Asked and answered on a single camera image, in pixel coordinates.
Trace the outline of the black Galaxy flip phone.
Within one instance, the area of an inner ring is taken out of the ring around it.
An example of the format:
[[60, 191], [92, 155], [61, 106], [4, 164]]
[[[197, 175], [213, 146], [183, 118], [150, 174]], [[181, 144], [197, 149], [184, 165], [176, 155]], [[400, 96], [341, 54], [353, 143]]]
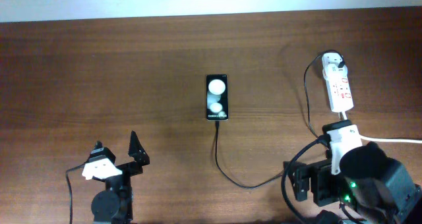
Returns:
[[229, 119], [226, 74], [209, 74], [206, 76], [206, 119], [209, 121], [226, 121]]

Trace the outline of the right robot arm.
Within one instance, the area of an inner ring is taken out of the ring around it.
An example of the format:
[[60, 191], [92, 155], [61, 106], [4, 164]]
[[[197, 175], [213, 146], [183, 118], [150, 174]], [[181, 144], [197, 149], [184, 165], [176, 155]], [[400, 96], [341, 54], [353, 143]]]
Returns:
[[293, 206], [286, 181], [298, 202], [313, 193], [318, 207], [339, 203], [351, 208], [370, 223], [420, 223], [421, 186], [415, 184], [406, 167], [388, 157], [374, 142], [348, 151], [340, 159], [340, 173], [331, 173], [331, 159], [312, 164], [294, 157], [284, 162], [281, 189], [288, 208], [302, 223], [308, 219]]

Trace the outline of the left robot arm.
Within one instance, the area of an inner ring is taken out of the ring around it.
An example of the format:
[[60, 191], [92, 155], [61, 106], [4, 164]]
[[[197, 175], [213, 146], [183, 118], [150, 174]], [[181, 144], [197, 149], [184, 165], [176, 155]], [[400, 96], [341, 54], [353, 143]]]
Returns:
[[87, 180], [105, 183], [105, 190], [92, 200], [93, 223], [130, 223], [133, 220], [133, 189], [131, 177], [143, 173], [143, 167], [150, 164], [150, 158], [135, 131], [131, 132], [128, 156], [132, 162], [115, 164], [115, 155], [107, 147], [96, 142], [84, 164], [82, 176]]

